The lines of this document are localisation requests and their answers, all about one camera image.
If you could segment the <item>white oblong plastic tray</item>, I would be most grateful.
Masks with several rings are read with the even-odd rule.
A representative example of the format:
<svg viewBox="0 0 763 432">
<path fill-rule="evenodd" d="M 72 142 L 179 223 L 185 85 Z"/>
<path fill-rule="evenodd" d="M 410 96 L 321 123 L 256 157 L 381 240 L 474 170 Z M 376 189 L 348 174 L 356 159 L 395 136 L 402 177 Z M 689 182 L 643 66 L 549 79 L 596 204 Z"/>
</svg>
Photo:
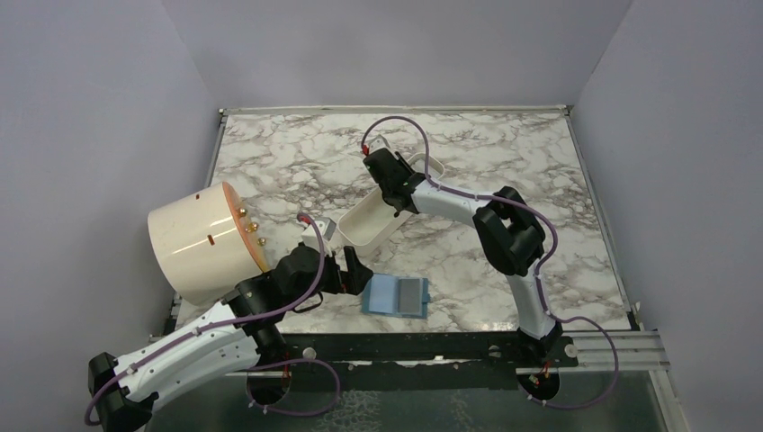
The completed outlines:
<svg viewBox="0 0 763 432">
<path fill-rule="evenodd" d="M 425 163 L 428 162 L 430 175 L 434 179 L 444 174 L 444 165 L 433 157 L 425 158 L 424 154 L 417 153 L 413 157 L 403 159 L 415 171 L 423 174 Z M 339 218 L 337 229 L 342 244 L 354 247 L 360 257 L 371 255 L 411 216 L 408 211 L 403 211 L 399 216 L 395 216 L 394 213 L 395 209 L 382 200 L 382 192 L 376 185 L 371 193 Z"/>
</svg>

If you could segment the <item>blue leather card holder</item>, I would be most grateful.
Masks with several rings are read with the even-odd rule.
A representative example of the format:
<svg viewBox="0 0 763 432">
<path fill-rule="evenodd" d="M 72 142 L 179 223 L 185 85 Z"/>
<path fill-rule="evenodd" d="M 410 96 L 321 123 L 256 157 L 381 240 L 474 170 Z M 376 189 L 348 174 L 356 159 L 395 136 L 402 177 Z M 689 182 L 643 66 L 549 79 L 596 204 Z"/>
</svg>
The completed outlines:
<svg viewBox="0 0 763 432">
<path fill-rule="evenodd" d="M 422 290 L 422 310 L 419 315 L 398 313 L 398 283 L 403 278 L 420 278 L 424 281 Z M 421 319 L 427 318 L 427 306 L 430 303 L 428 293 L 429 280 L 424 277 L 404 277 L 392 274 L 374 274 L 366 285 L 361 304 L 361 313 L 382 315 L 395 318 Z"/>
</svg>

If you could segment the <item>grey card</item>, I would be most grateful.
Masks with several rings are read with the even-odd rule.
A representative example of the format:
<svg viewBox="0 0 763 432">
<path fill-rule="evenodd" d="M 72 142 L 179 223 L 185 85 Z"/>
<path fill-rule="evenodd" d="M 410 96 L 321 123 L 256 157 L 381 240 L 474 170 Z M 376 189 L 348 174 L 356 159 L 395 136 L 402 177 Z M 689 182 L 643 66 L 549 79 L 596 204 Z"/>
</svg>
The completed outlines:
<svg viewBox="0 0 763 432">
<path fill-rule="evenodd" d="M 398 283 L 398 313 L 419 315 L 422 310 L 424 281 L 420 278 L 403 278 Z"/>
</svg>

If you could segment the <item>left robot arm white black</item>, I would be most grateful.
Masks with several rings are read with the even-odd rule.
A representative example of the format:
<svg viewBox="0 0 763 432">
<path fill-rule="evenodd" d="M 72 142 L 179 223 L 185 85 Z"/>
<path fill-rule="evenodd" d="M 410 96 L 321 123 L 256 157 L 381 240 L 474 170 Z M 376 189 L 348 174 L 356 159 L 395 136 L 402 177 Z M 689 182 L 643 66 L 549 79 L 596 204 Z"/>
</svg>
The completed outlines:
<svg viewBox="0 0 763 432">
<path fill-rule="evenodd" d="M 288 312 L 324 294 L 360 294 L 373 271 L 352 247 L 346 268 L 333 252 L 300 243 L 276 267 L 237 283 L 201 317 L 127 355 L 101 353 L 88 363 L 92 395 L 85 423 L 104 431 L 136 431 L 154 411 L 223 374 L 250 366 L 285 367 L 290 349 L 276 327 Z"/>
</svg>

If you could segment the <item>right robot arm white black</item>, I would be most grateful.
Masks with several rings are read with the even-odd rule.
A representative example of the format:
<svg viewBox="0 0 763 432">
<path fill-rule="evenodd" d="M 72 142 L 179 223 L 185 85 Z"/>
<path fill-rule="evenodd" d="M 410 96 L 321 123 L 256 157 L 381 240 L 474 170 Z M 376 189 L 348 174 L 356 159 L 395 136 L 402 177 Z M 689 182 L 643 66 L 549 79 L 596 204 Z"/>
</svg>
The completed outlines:
<svg viewBox="0 0 763 432">
<path fill-rule="evenodd" d="M 364 165 L 397 213 L 411 212 L 457 221 L 476 230 L 489 264 L 507 278 L 519 317 L 519 354 L 529 365 L 551 359 L 561 324 L 551 316 L 535 266 L 546 235 L 519 192 L 505 186 L 486 195 L 439 184 L 417 172 L 399 153 L 363 146 Z"/>
</svg>

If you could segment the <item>cream cylindrical container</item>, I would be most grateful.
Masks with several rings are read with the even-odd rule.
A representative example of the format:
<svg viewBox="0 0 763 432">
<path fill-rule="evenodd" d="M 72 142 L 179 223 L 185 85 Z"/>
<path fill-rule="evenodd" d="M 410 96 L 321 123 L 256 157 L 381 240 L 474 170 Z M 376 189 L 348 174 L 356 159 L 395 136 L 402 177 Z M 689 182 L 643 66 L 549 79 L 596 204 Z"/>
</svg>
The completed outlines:
<svg viewBox="0 0 763 432">
<path fill-rule="evenodd" d="M 234 187 L 221 182 L 148 214 L 148 234 L 163 275 L 194 306 L 212 304 L 271 267 L 258 224 Z"/>
</svg>

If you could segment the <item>black front mounting rail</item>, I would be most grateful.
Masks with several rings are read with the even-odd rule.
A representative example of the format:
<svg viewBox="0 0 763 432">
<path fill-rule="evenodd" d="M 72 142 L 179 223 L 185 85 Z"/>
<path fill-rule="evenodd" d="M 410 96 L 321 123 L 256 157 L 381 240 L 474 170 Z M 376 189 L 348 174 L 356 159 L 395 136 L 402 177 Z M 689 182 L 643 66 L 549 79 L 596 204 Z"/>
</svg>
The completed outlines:
<svg viewBox="0 0 763 432">
<path fill-rule="evenodd" d="M 250 373 L 249 390 L 281 396 L 293 392 L 426 391 L 456 389 L 510 390 L 518 388 L 518 375 L 575 367 L 566 354 L 570 337 L 561 337 L 550 356 L 541 362 L 520 348 L 518 333 L 336 333 L 288 334 L 288 358 L 307 352 L 330 364 L 330 374 L 319 365 L 295 364 L 289 376 L 282 370 Z"/>
</svg>

